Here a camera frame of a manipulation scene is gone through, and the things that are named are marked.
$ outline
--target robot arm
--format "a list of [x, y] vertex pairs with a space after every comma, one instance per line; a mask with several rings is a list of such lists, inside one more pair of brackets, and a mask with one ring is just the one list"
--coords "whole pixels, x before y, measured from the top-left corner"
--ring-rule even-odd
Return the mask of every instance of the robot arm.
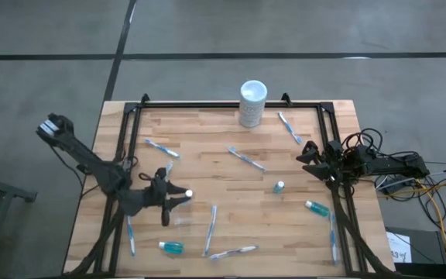
[[128, 168], [132, 166], [123, 167], [121, 162], [104, 161], [99, 158], [75, 137], [74, 124], [62, 115], [50, 114], [48, 120], [39, 125], [36, 133], [51, 147], [58, 147], [70, 154], [85, 173], [93, 174], [102, 192], [108, 197], [118, 199], [118, 203], [126, 215], [135, 215], [142, 208], [149, 206], [160, 206], [163, 208], [162, 224], [168, 226], [170, 211], [190, 199], [166, 199], [168, 194], [181, 194], [187, 189], [165, 181], [165, 168], [158, 169], [154, 178], [150, 178], [149, 187], [142, 190], [131, 190], [132, 179]]
[[417, 153], [398, 157], [384, 155], [373, 149], [372, 145], [358, 144], [344, 150], [338, 141], [329, 142], [325, 151], [319, 153], [317, 145], [313, 141], [309, 141], [297, 160], [305, 163], [306, 165], [302, 168], [316, 178], [325, 181], [326, 186], [331, 190], [335, 218], [339, 225], [338, 230], [340, 231], [341, 227], [347, 229], [376, 273], [394, 277], [395, 274], [386, 268], [371, 251], [351, 219], [345, 214], [338, 190], [344, 185], [350, 187], [351, 183], [355, 183], [364, 176], [402, 174], [407, 177], [426, 177], [429, 171], [424, 165], [423, 159]]

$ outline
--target yellow cable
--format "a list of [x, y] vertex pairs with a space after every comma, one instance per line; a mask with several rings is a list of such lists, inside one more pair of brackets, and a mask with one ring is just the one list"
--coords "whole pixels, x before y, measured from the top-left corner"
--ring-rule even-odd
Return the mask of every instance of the yellow cable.
[[[421, 186], [423, 189], [426, 189], [424, 187], [424, 185], [422, 185], [418, 180], [416, 180], [417, 184], [419, 186]], [[443, 218], [441, 218], [441, 213], [440, 213], [440, 209], [438, 208], [437, 203], [434, 201], [433, 196], [430, 194], [430, 192], [427, 192], [428, 197], [430, 197], [431, 202], [433, 203], [434, 209], [436, 210], [437, 214], [438, 214], [438, 219], [440, 220], [440, 229], [441, 229], [441, 234], [443, 235], [444, 239], [445, 239], [445, 248], [446, 248], [446, 233], [445, 233], [445, 225], [443, 223]]]

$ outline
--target white toothbrush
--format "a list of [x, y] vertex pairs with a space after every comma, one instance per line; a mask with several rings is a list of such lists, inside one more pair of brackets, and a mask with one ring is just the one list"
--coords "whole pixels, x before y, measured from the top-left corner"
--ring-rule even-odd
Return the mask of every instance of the white toothbrush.
[[173, 156], [173, 157], [175, 157], [175, 158], [177, 158], [177, 159], [180, 159], [180, 155], [178, 155], [176, 152], [171, 151], [171, 150], [167, 149], [167, 148], [164, 147], [164, 146], [160, 146], [159, 144], [154, 143], [154, 142], [153, 142], [152, 140], [150, 140], [150, 139], [146, 139], [146, 143], [148, 143], [148, 144], [154, 146], [155, 148], [157, 148], [157, 149], [159, 149], [159, 150], [162, 150], [164, 153], [167, 153], [167, 154], [169, 154], [169, 155], [171, 155], [171, 156]]
[[302, 139], [293, 132], [292, 127], [290, 127], [290, 124], [288, 123], [288, 121], [283, 116], [283, 113], [282, 112], [278, 112], [278, 116], [280, 117], [280, 119], [282, 119], [283, 123], [286, 126], [286, 129], [292, 134], [292, 136], [295, 139], [295, 141], [297, 143], [302, 143]]
[[260, 168], [261, 171], [266, 171], [265, 167], [263, 167], [260, 164], [254, 162], [253, 160], [250, 160], [248, 157], [245, 157], [243, 155], [238, 154], [237, 150], [234, 147], [230, 146], [230, 148], [228, 148], [228, 151], [230, 151], [230, 153], [232, 153], [233, 155], [237, 156], [238, 158], [244, 160], [245, 162], [253, 164], [254, 166]]
[[247, 246], [247, 247], [243, 247], [243, 248], [240, 248], [240, 249], [237, 249], [237, 250], [229, 250], [229, 251], [225, 251], [223, 253], [214, 254], [211, 257], [209, 257], [209, 259], [211, 259], [211, 260], [218, 260], [218, 259], [221, 259], [221, 258], [224, 258], [224, 257], [228, 257], [228, 256], [231, 256], [231, 255], [238, 254], [238, 253], [245, 253], [245, 252], [249, 252], [249, 251], [252, 251], [252, 250], [256, 250], [258, 248], [259, 248], [259, 246]]

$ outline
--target cable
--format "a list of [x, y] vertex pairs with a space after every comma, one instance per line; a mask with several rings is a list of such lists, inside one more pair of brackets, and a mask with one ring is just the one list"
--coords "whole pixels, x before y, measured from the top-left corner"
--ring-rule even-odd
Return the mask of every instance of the cable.
[[[445, 220], [445, 218], [446, 218], [446, 206], [445, 206], [445, 203], [444, 203], [444, 201], [443, 201], [443, 198], [442, 198], [441, 195], [440, 195], [440, 192], [439, 192], [439, 191], [432, 191], [432, 194], [433, 194], [433, 195], [434, 195], [434, 192], [436, 192], [436, 194], [438, 195], [438, 198], [440, 199], [440, 203], [441, 203], [441, 205], [443, 206], [444, 214], [443, 214], [443, 216], [442, 216], [442, 220]], [[431, 214], [430, 214], [430, 209], [428, 208], [428, 205], [429, 205], [429, 202], [430, 202], [430, 201], [431, 201], [431, 200], [428, 199], [428, 200], [426, 201], [426, 203], [424, 203], [424, 205], [423, 205], [423, 202], [422, 202], [421, 198], [419, 198], [419, 203], [421, 204], [421, 207], [423, 208], [423, 211], [424, 211], [424, 214], [426, 214], [426, 217], [428, 217], [429, 220], [430, 220], [436, 227], [438, 227], [439, 229], [441, 229], [441, 227], [440, 227], [438, 221], [437, 221], [437, 220], [434, 220], [433, 217], [432, 217]]]
[[99, 187], [99, 184], [95, 185], [93, 188], [90, 188], [89, 190], [87, 190], [84, 193], [82, 193], [81, 198], [83, 198], [87, 193], [89, 193], [90, 191], [94, 190], [97, 187]]
[[410, 195], [410, 197], [397, 197], [397, 196], [390, 196], [392, 200], [397, 201], [397, 202], [408, 202], [411, 199], [413, 199], [416, 196], [416, 192], [413, 191], [412, 194]]
[[436, 212], [437, 212], [437, 214], [438, 214], [438, 219], [439, 219], [439, 221], [440, 221], [440, 222], [439, 222], [439, 224], [440, 224], [439, 228], [441, 229], [441, 234], [442, 234], [443, 237], [444, 237], [444, 241], [445, 241], [445, 249], [446, 249], [446, 231], [445, 231], [445, 224], [444, 224], [444, 222], [443, 222], [443, 218], [442, 218], [442, 215], [441, 215], [441, 213], [440, 213], [440, 209], [438, 208], [437, 202], [434, 200], [433, 195], [431, 195], [430, 193], [428, 193], [427, 195], [428, 195], [428, 197], [430, 198], [431, 202], [433, 203], [434, 209], [436, 210]]
[[[350, 188], [351, 188], [351, 190], [352, 190], [351, 196], [353, 197], [353, 196], [354, 196], [354, 193], [355, 193], [354, 185], [352, 185], [352, 183], [349, 183], [348, 185], [350, 186]], [[345, 199], [345, 197], [340, 196], [340, 191], [338, 192], [338, 196], [339, 196], [340, 198]]]
[[440, 184], [440, 183], [443, 182], [443, 181], [446, 181], [446, 178], [444, 178], [444, 179], [442, 179], [442, 180], [440, 180], [439, 182], [434, 183], [434, 184], [438, 185], [438, 184]]
[[422, 191], [424, 192], [422, 195], [424, 195], [424, 194], [426, 194], [429, 191], [437, 190], [437, 189], [439, 189], [441, 187], [444, 187], [444, 186], [446, 186], [446, 184], [436, 185], [436, 186], [434, 186], [434, 188], [429, 188], [429, 189], [413, 189], [413, 190], [397, 191], [397, 192], [392, 193], [392, 194], [379, 195], [378, 198], [391, 198], [393, 196], [397, 196], [397, 195], [402, 194], [402, 193], [418, 193], [418, 192], [422, 192]]
[[[347, 149], [344, 151], [344, 153], [348, 153], [350, 152], [353, 148], [355, 148], [356, 146], [358, 146], [359, 144], [362, 143], [361, 138], [362, 136], [366, 136], [369, 139], [369, 146], [368, 146], [368, 150], [371, 149], [371, 147], [373, 147], [374, 145], [374, 139], [372, 138], [371, 135], [369, 135], [368, 133], [363, 133], [363, 132], [359, 132], [359, 133], [353, 133], [351, 135], [348, 135], [343, 142], [341, 142], [342, 146], [346, 146]], [[350, 141], [351, 139], [353, 139], [354, 137], [357, 138], [357, 140], [355, 141], [355, 145], [354, 146], [350, 146]]]
[[144, 180], [144, 181], [151, 181], [153, 178], [150, 177], [148, 174], [146, 173], [140, 173], [139, 174], [139, 178]]
[[[434, 175], [439, 175], [439, 174], [445, 174], [445, 172], [442, 171], [442, 172], [439, 172], [439, 173], [428, 174], [426, 177], [430, 177], [430, 176], [434, 176]], [[380, 191], [380, 190], [382, 190], [382, 189], [385, 189], [385, 188], [388, 188], [388, 187], [392, 187], [392, 186], [395, 186], [395, 185], [400, 184], [400, 183], [403, 183], [403, 182], [410, 182], [410, 181], [415, 181], [415, 180], [416, 180], [416, 179], [413, 178], [413, 177], [411, 177], [411, 178], [407, 178], [407, 179], [403, 179], [403, 180], [401, 180], [401, 181], [393, 182], [393, 183], [390, 183], [390, 184], [388, 184], [388, 185], [384, 185], [384, 186], [378, 187], [376, 190]]]
[[365, 133], [366, 131], [373, 131], [374, 133], [377, 133], [378, 134], [378, 136], [379, 136], [379, 143], [378, 143], [378, 146], [376, 147], [376, 146], [374, 146], [377, 150], [381, 150], [381, 146], [383, 145], [383, 135], [377, 130], [377, 129], [373, 129], [373, 128], [366, 128], [366, 129], [363, 129], [362, 131], [361, 131], [361, 133]]
[[386, 179], [388, 178], [388, 175], [385, 175], [385, 178], [383, 178], [383, 180], [382, 180], [381, 182], [376, 183], [376, 182], [378, 182], [378, 179], [379, 179], [380, 177], [381, 177], [381, 175], [378, 176], [378, 177], [375, 179], [375, 181], [374, 181], [375, 189], [376, 189], [376, 190], [378, 190], [379, 186], [383, 185], [383, 183], [384, 183], [384, 182], [386, 181]]
[[418, 252], [421, 256], [425, 257], [426, 260], [429, 260], [430, 262], [432, 262], [433, 264], [436, 264], [436, 262], [434, 260], [432, 260], [431, 258], [427, 257], [426, 255], [424, 255], [421, 251], [419, 251], [416, 247], [414, 247], [414, 245], [408, 243], [407, 241], [405, 241], [402, 237], [400, 237], [399, 235], [397, 235], [396, 233], [392, 232], [391, 229], [388, 229], [385, 227], [385, 229], [389, 232], [392, 233], [393, 235], [395, 235], [396, 237], [398, 237], [400, 240], [404, 241], [405, 243], [409, 244], [409, 246], [414, 249], [416, 252]]
[[81, 180], [81, 177], [78, 175], [78, 173], [77, 173], [72, 167], [70, 167], [70, 166], [63, 160], [63, 158], [61, 157], [61, 155], [59, 155], [58, 152], [55, 151], [55, 149], [54, 149], [52, 146], [50, 146], [50, 148], [51, 148], [51, 150], [56, 154], [56, 156], [58, 156], [58, 159], [60, 159], [61, 163], [62, 163], [67, 169], [69, 169], [70, 171], [73, 171], [73, 172], [74, 172], [75, 176], [77, 177], [77, 179], [78, 179], [78, 181], [80, 182], [81, 187], [82, 187], [82, 185], [84, 185], [84, 182]]
[[[135, 159], [135, 162], [132, 164], [131, 167], [135, 167], [138, 163], [139, 163], [139, 158], [137, 158], [136, 156], [133, 157], [133, 159]], [[88, 194], [90, 191], [93, 191], [95, 188], [99, 187], [99, 184], [95, 185], [93, 188], [88, 189], [87, 191], [85, 191], [84, 193], [81, 194], [81, 198], [83, 198], [86, 194]]]

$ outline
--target small bottle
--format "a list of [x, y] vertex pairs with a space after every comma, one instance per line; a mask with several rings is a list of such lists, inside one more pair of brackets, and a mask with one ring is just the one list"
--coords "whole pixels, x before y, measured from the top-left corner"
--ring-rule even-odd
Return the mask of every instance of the small bottle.
[[283, 181], [278, 181], [275, 184], [275, 187], [273, 187], [273, 193], [279, 194], [279, 193], [283, 192], [284, 187], [285, 187], [285, 183], [283, 183]]
[[160, 242], [160, 248], [167, 253], [182, 254], [184, 252], [184, 245], [177, 242]]
[[326, 206], [318, 204], [314, 201], [306, 201], [306, 207], [310, 209], [312, 212], [315, 212], [321, 216], [328, 216], [330, 214], [330, 209], [328, 209]]

